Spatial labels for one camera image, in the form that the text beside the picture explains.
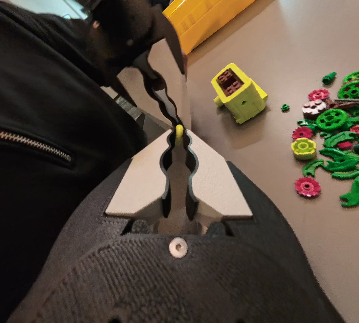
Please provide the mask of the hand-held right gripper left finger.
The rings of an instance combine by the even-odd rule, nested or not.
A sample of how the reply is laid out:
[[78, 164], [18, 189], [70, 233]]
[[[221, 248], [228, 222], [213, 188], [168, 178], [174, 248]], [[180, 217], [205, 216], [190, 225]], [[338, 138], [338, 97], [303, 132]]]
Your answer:
[[149, 225], [168, 218], [171, 186], [173, 130], [170, 129], [132, 157], [105, 213]]

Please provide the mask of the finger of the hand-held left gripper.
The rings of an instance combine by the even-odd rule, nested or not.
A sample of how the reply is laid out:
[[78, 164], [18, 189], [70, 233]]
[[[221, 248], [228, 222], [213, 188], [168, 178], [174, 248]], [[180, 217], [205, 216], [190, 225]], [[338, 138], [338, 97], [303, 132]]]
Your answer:
[[166, 39], [152, 45], [148, 63], [150, 68], [164, 79], [166, 93], [169, 101], [173, 102], [177, 118], [185, 129], [191, 130], [192, 119], [186, 77], [181, 73]]
[[174, 131], [180, 119], [177, 116], [177, 109], [171, 98], [168, 96], [167, 85], [164, 78], [158, 73], [149, 76], [144, 74], [144, 90], [146, 93], [148, 113], [163, 128]]

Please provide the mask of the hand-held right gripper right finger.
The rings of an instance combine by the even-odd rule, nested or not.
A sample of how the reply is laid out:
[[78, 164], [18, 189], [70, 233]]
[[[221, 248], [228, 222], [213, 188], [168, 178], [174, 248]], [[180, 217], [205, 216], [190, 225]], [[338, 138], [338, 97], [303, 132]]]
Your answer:
[[188, 219], [209, 227], [212, 222], [252, 218], [224, 157], [189, 129], [183, 133], [183, 146], [190, 171], [186, 191]]

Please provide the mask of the lime toy brick pot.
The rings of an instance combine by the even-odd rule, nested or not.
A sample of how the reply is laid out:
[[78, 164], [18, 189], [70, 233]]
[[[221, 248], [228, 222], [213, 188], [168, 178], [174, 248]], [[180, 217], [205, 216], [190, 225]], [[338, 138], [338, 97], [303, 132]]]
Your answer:
[[268, 94], [236, 64], [225, 66], [212, 80], [218, 108], [225, 106], [236, 123], [243, 124], [265, 108]]

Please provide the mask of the person's black jacket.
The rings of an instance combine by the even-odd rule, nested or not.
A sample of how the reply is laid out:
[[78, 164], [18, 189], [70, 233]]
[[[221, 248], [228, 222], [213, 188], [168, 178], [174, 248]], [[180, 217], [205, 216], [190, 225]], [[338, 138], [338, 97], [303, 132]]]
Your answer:
[[146, 146], [102, 87], [118, 70], [100, 27], [0, 8], [1, 322], [37, 279], [82, 200]]

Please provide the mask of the pile of small toy pieces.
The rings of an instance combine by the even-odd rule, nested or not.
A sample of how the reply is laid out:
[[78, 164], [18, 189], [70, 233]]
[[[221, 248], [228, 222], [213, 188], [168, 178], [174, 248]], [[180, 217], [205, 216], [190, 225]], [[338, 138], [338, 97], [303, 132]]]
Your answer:
[[305, 166], [293, 186], [299, 196], [319, 197], [322, 189], [315, 176], [322, 168], [335, 180], [352, 181], [339, 200], [342, 207], [354, 208], [359, 204], [359, 72], [346, 75], [332, 98], [326, 87], [336, 76], [336, 72], [324, 76], [323, 87], [312, 90], [302, 105], [303, 118], [292, 132], [291, 151]]

